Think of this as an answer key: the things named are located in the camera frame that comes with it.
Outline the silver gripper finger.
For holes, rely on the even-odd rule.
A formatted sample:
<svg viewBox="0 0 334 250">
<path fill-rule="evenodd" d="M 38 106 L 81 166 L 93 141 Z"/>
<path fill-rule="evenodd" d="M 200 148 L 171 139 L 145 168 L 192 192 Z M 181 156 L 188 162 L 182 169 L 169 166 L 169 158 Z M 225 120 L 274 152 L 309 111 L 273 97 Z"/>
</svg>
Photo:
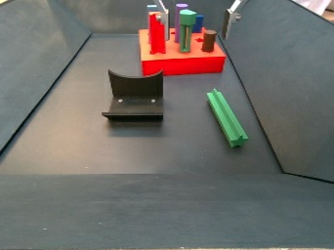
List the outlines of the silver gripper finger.
<svg viewBox="0 0 334 250">
<path fill-rule="evenodd" d="M 236 0 L 232 7 L 225 11 L 225 20 L 222 28 L 222 38 L 228 39 L 232 31 L 233 24 L 241 20 L 241 10 L 250 0 Z"/>
<path fill-rule="evenodd" d="M 165 40 L 170 40 L 170 11 L 166 8 L 162 0 L 153 0 L 158 11 L 161 12 L 161 22 L 165 25 Z"/>
</svg>

